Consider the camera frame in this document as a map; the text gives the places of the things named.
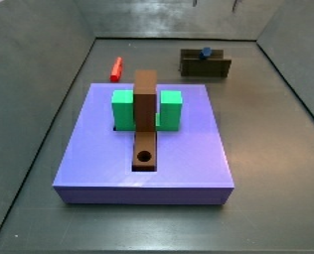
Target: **gray floor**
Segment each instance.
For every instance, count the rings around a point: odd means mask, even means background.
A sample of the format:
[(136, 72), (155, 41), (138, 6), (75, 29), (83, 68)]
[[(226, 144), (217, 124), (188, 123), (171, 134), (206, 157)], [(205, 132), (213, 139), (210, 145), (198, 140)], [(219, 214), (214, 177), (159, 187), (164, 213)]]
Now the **gray floor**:
[[(182, 78), (182, 48), (233, 59), (229, 77)], [(154, 68), (159, 83), (203, 83), (234, 177), (219, 206), (65, 205), (51, 183), (88, 85)], [(314, 250), (314, 121), (254, 43), (96, 41), (0, 231), (0, 251)]]

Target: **brown wooden block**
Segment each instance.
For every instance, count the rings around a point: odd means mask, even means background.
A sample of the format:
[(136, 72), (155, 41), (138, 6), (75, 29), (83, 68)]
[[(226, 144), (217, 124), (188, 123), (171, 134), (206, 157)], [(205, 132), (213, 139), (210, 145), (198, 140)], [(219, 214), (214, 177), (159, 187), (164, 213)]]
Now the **brown wooden block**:
[(138, 70), (135, 72), (132, 87), (132, 117), (135, 122), (135, 132), (155, 131), (155, 85), (155, 70)]
[(132, 147), (132, 172), (156, 171), (155, 132), (135, 132)]

